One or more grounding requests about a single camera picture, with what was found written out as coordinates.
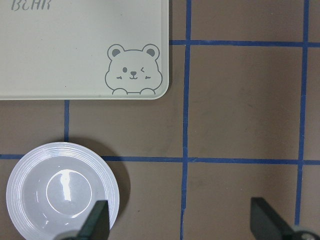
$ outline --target white cutting board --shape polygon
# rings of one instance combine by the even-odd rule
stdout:
[[[157,99],[168,0],[0,0],[0,99]]]

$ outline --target bear illustration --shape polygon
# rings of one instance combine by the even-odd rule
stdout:
[[[105,83],[115,92],[128,94],[156,94],[163,81],[157,59],[159,48],[145,45],[142,50],[125,50],[120,44],[109,47],[107,55],[111,60]]]

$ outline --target blue tape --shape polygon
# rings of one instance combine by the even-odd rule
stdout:
[[[309,0],[304,0],[303,9],[303,49],[302,49],[302,73],[301,73],[301,99],[300,99],[300,129],[299,129],[299,152],[298,173],[296,183],[295,216],[294,224],[300,223],[301,194],[304,167],[305,149],[305,124],[306,124],[306,95],[307,95],[307,73],[308,73],[308,40],[309,40]]]
[[[69,142],[70,100],[64,100],[64,141]]]
[[[320,42],[308,42],[308,48],[320,48]]]
[[[0,154],[0,160],[15,160],[22,159],[22,154]]]
[[[320,160],[304,160],[304,165],[320,165]]]
[[[250,159],[250,158],[201,158],[188,159],[189,163],[214,163],[214,164],[278,164],[278,165],[298,165],[296,159]]]
[[[171,40],[171,45],[243,46],[243,47],[293,47],[302,48],[303,42],[295,41],[232,41],[232,40]]]
[[[303,167],[304,167],[303,163],[298,165],[298,175],[296,180],[296,196],[295,196],[295,215],[294,215],[295,225],[300,224]]]
[[[186,1],[185,39],[191,39],[192,0]],[[184,57],[184,90],[183,90],[183,137],[182,137],[182,180],[181,180],[181,215],[180,215],[180,240],[184,239],[184,216],[187,207],[187,182],[188,182],[188,124],[189,124],[189,80],[190,80],[190,44],[185,46]]]
[[[181,157],[148,157],[148,156],[101,156],[110,162],[152,162],[152,163],[182,163]]]

